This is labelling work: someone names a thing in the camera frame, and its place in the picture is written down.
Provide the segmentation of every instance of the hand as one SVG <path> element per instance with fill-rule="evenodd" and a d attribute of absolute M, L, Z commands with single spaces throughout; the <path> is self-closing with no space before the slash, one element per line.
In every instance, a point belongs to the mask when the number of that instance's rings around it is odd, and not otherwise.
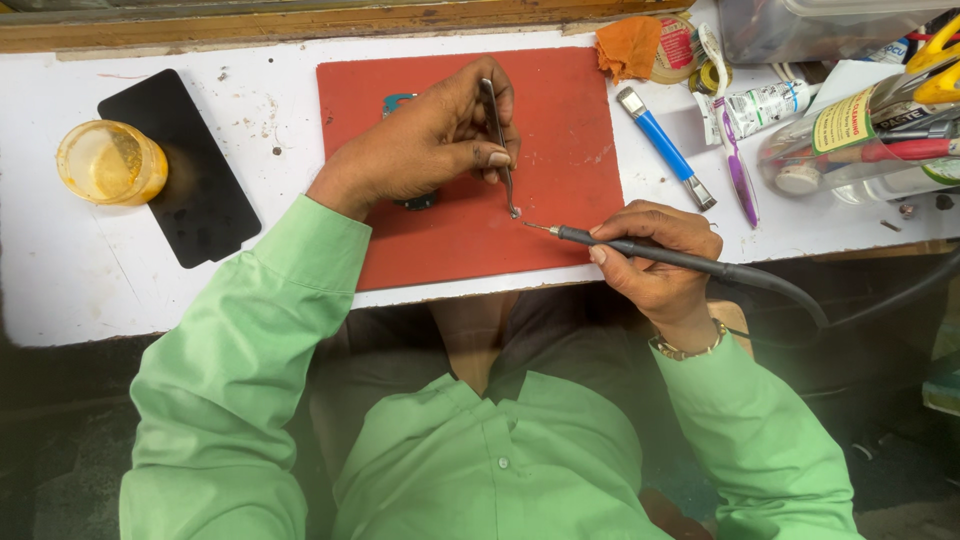
<path fill-rule="evenodd" d="M 506 148 L 488 141 L 481 79 L 493 82 Z M 464 66 L 351 140 L 324 165 L 306 195 L 363 221 L 381 199 L 411 199 L 465 171 L 496 184 L 496 167 L 516 168 L 520 135 L 514 88 L 485 56 Z"/>
<path fill-rule="evenodd" d="M 648 201 L 633 201 L 590 230 L 597 240 L 632 236 L 666 249 L 717 260 L 723 240 L 707 219 Z M 650 319 L 667 343 L 697 353 L 713 345 L 717 332 L 707 311 L 706 274 L 645 258 L 627 260 L 610 246 L 590 247 L 590 260 L 604 279 Z"/>

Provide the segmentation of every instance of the wooden edge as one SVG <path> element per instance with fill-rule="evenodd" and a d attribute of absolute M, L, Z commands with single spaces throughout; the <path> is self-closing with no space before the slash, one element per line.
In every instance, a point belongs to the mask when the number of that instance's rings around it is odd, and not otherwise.
<path fill-rule="evenodd" d="M 904 257 L 912 255 L 941 255 L 953 251 L 955 242 L 949 240 L 925 240 L 912 244 L 853 250 L 824 255 L 815 255 L 811 259 L 816 262 L 830 262 L 833 260 L 856 260 L 861 258 Z"/>
<path fill-rule="evenodd" d="M 402 6 L 345 6 L 304 12 L 20 24 L 0 17 L 0 53 L 125 47 L 207 40 L 382 36 L 491 26 L 565 23 L 624 13 L 688 8 L 694 0 L 468 0 Z M 9 17 L 16 18 L 18 13 Z"/>

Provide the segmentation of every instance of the green shirt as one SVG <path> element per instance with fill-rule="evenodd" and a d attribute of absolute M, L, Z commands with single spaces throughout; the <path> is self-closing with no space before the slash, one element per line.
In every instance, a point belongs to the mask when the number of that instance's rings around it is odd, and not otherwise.
<path fill-rule="evenodd" d="M 369 238 L 299 197 L 144 353 L 124 538 L 303 537 L 283 426 L 314 346 L 347 316 Z M 785 383 L 730 338 L 683 362 L 654 355 L 727 500 L 721 539 L 860 538 L 844 457 Z M 663 540 L 637 501 L 640 460 L 623 412 L 579 384 L 530 373 L 494 405 L 443 376 L 367 415 L 334 485 L 333 537 Z"/>

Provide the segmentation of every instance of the white tube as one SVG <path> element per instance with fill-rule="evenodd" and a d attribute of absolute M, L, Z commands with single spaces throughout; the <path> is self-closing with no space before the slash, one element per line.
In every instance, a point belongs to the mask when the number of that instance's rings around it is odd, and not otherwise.
<path fill-rule="evenodd" d="M 720 137 L 720 130 L 713 114 L 712 99 L 699 92 L 695 92 L 693 97 L 697 100 L 704 119 L 707 144 L 722 143 L 723 139 Z M 745 92 L 736 92 L 729 95 L 726 101 L 733 135 L 740 140 L 787 116 L 806 110 L 811 101 L 810 85 L 795 79 Z"/>

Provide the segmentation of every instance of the shirt cuff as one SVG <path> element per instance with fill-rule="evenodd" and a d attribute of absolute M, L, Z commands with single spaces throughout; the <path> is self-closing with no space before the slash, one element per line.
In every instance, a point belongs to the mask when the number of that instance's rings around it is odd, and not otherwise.
<path fill-rule="evenodd" d="M 298 195 L 252 251 L 264 266 L 290 282 L 352 294 L 371 230 Z"/>
<path fill-rule="evenodd" d="M 711 411 L 736 409 L 744 400 L 751 400 L 756 387 L 770 377 L 730 333 L 709 354 L 682 361 L 661 354 L 653 340 L 650 348 L 675 405 L 681 402 Z"/>

